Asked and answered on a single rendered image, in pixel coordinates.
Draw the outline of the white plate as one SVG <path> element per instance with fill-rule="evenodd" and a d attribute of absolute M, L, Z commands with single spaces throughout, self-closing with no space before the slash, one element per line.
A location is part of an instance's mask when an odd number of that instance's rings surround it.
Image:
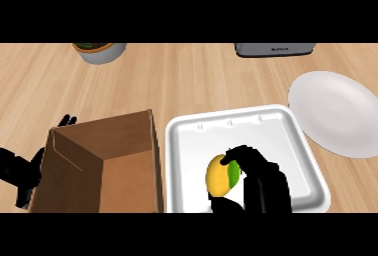
<path fill-rule="evenodd" d="M 378 97 L 346 76 L 311 71 L 298 76 L 287 104 L 305 135 L 348 158 L 378 156 Z"/>

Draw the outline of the grey appliance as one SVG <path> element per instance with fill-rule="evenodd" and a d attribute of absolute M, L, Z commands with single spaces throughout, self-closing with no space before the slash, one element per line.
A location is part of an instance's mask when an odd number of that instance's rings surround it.
<path fill-rule="evenodd" d="M 258 58 L 305 55 L 314 46 L 314 43 L 236 43 L 234 50 L 240 57 Z"/>

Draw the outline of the yellow and green lemon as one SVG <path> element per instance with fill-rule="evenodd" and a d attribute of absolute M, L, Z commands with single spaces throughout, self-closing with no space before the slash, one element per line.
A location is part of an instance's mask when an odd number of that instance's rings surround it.
<path fill-rule="evenodd" d="M 205 183 L 206 191 L 212 197 L 222 197 L 239 182 L 242 170 L 239 164 L 231 160 L 225 165 L 219 163 L 224 154 L 217 155 L 208 164 Z"/>

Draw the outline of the grey plant pot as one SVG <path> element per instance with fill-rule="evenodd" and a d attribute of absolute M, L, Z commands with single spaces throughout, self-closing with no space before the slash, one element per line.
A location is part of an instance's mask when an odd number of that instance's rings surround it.
<path fill-rule="evenodd" d="M 73 49 L 88 64 L 100 65 L 112 62 L 121 56 L 125 46 L 125 43 L 106 43 L 95 49 L 82 49 L 76 45 L 73 45 Z"/>

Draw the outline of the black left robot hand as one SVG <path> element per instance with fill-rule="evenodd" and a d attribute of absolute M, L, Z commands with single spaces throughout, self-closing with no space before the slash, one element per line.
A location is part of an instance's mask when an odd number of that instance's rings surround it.
<path fill-rule="evenodd" d="M 32 190 L 41 181 L 41 160 L 44 149 L 39 149 L 30 160 L 17 156 L 0 147 L 0 180 L 17 188 L 14 206 L 28 209 Z"/>

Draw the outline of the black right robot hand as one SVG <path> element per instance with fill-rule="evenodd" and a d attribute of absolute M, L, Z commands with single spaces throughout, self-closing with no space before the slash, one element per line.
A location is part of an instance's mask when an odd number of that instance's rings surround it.
<path fill-rule="evenodd" d="M 231 160 L 239 164 L 246 177 L 243 178 L 243 205 L 224 197 L 208 196 L 211 210 L 221 214 L 289 214 L 292 212 L 290 195 L 286 176 L 279 165 L 268 162 L 259 151 L 240 145 L 225 151 L 219 163 Z"/>

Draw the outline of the brown cardboard box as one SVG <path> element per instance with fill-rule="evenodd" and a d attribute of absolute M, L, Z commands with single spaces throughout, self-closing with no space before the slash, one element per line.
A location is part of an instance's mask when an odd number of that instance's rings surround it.
<path fill-rule="evenodd" d="M 50 130 L 30 211 L 163 211 L 159 148 L 149 110 Z"/>

